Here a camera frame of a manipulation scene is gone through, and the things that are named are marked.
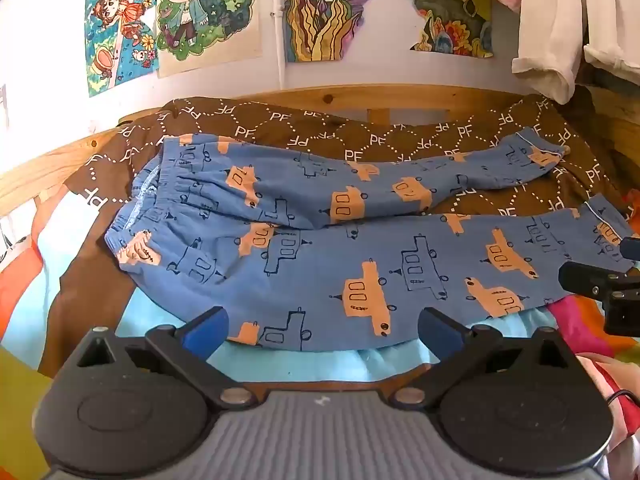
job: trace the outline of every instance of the gray ribbed surface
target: gray ribbed surface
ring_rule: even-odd
[[[145,480],[509,478],[456,455],[427,417],[395,410],[375,392],[273,392],[254,410],[223,415],[195,453]],[[562,478],[601,477],[585,470]]]

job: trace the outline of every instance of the white wall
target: white wall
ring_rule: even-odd
[[[261,58],[163,79],[147,75],[89,99],[84,0],[0,0],[0,84],[6,83],[10,118],[10,134],[0,138],[0,172],[174,98],[277,90],[281,46],[273,1],[261,0]],[[412,0],[369,0],[364,20],[342,61],[288,64],[286,88],[385,82],[527,91],[511,75],[518,17],[498,3],[491,59],[409,51],[424,26]]]

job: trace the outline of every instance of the wooden headboard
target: wooden headboard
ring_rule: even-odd
[[[603,89],[590,91],[596,113],[610,118],[602,135],[633,161],[640,172],[640,100],[622,98]],[[447,118],[455,120],[484,110],[499,110],[519,98],[517,94],[478,88],[405,84],[326,86],[239,97],[324,113],[366,109],[369,122],[378,124],[390,124],[390,111],[394,109],[446,110]],[[159,109],[142,110],[122,117],[118,123],[134,121]],[[0,217],[35,196],[45,199],[117,131],[116,127],[76,140],[1,175]]]

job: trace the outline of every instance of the yellow object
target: yellow object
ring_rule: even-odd
[[[15,480],[38,480],[48,470],[31,431],[31,414],[50,383],[0,347],[0,471]]]

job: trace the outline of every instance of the anime poster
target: anime poster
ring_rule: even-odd
[[[491,0],[414,0],[426,20],[412,50],[491,57]]]
[[[257,0],[158,0],[160,77],[262,53]]]
[[[342,59],[367,0],[285,0],[287,61]]]
[[[89,95],[158,68],[153,26],[156,0],[86,0],[84,46]]]

